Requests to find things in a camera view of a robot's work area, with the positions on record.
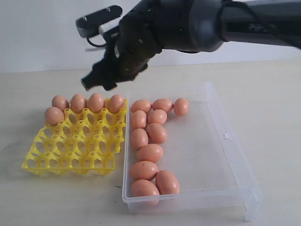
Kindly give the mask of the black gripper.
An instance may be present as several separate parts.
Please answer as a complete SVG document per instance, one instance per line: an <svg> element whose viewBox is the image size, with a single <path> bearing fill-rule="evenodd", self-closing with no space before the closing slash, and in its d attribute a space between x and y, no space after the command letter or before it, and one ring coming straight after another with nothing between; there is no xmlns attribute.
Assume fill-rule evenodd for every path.
<svg viewBox="0 0 301 226"><path fill-rule="evenodd" d="M119 35L107 43L103 59L92 66L81 84L86 91L99 86L113 90L117 83L134 80L147 69L149 60L161 52L161 46L152 38Z"/></svg>

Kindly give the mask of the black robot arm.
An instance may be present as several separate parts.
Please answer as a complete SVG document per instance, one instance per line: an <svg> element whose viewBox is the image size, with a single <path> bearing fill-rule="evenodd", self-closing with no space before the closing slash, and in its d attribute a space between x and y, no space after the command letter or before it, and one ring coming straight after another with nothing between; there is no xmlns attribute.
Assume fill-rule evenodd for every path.
<svg viewBox="0 0 301 226"><path fill-rule="evenodd" d="M114 89L132 81L164 49L216 51L225 42L301 46L298 0L142 0L127 14L112 5L76 20L80 36L101 35L103 59L81 83Z"/></svg>

